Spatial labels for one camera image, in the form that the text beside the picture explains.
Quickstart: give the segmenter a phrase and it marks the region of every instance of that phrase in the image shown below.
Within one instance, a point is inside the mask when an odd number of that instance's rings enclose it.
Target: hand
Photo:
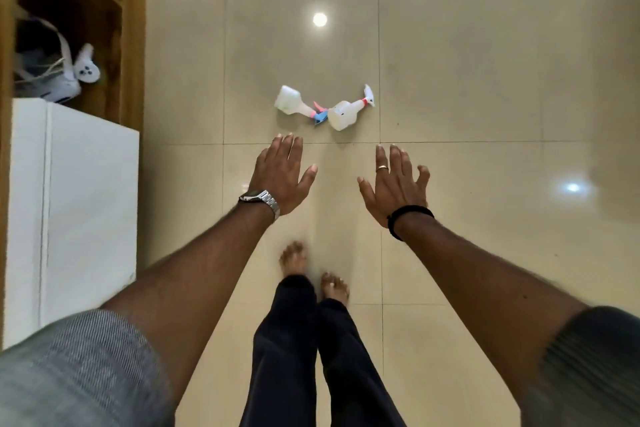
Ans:
[[[308,196],[318,172],[314,164],[298,182],[301,159],[302,137],[294,137],[290,133],[283,139],[278,134],[271,147],[258,156],[249,191],[266,189],[277,201],[281,215],[291,213]]]
[[[387,228],[387,217],[402,206],[409,204],[427,206],[426,191],[431,176],[425,165],[419,165],[418,180],[413,181],[413,166],[409,154],[401,151],[395,145],[391,146],[389,157],[391,160],[390,169],[376,171],[375,191],[367,180],[362,177],[358,178],[360,194],[362,194],[367,210],[384,228]],[[378,145],[376,147],[376,169],[380,165],[389,167],[385,149]]]

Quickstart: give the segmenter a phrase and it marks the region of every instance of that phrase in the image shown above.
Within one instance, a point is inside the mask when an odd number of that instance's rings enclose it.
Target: forearm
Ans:
[[[397,221],[396,232],[520,401],[545,348],[587,306],[429,216],[408,213]]]
[[[126,317],[148,338],[164,363],[176,403],[272,222],[268,206],[239,204],[103,306]]]

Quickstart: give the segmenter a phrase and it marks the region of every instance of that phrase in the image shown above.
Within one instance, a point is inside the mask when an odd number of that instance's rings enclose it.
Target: person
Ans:
[[[302,139],[278,135],[258,156],[250,192],[211,229],[99,309],[4,351],[1,422],[172,425],[260,237],[309,193],[318,169],[312,165],[299,180],[302,152]],[[358,178],[365,206],[424,264],[511,391],[522,424],[640,424],[640,321],[589,307],[446,229],[428,211],[429,171],[418,171],[414,180],[406,152],[391,146],[387,159],[378,146],[375,186]],[[301,253],[300,246],[285,252],[287,276],[256,333],[241,424],[315,422],[309,365],[316,341],[336,425],[374,415],[373,424],[402,425],[344,308],[348,288],[325,277],[326,299],[316,306]]]

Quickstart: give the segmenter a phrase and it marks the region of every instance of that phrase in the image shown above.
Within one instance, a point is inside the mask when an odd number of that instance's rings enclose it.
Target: white cabinet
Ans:
[[[138,145],[129,128],[14,100],[5,348],[135,278]]]

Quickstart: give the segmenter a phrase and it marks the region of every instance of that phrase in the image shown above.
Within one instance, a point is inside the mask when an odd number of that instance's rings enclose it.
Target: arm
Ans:
[[[249,190],[268,190],[282,215],[292,212],[307,197],[317,172],[312,165],[298,183],[301,157],[300,137],[276,137],[258,156]],[[176,403],[273,219],[266,204],[238,204],[102,307],[124,316],[146,336],[162,360]]]
[[[379,165],[388,165],[381,146],[376,150],[376,167]],[[413,181],[409,156],[396,146],[390,149],[390,171],[376,173],[375,191],[358,178],[367,209],[384,227],[386,217],[402,206],[427,206],[428,181],[424,166],[419,166],[419,177]],[[547,347],[587,306],[450,232],[430,216],[407,213],[396,221],[395,230],[522,403]]]

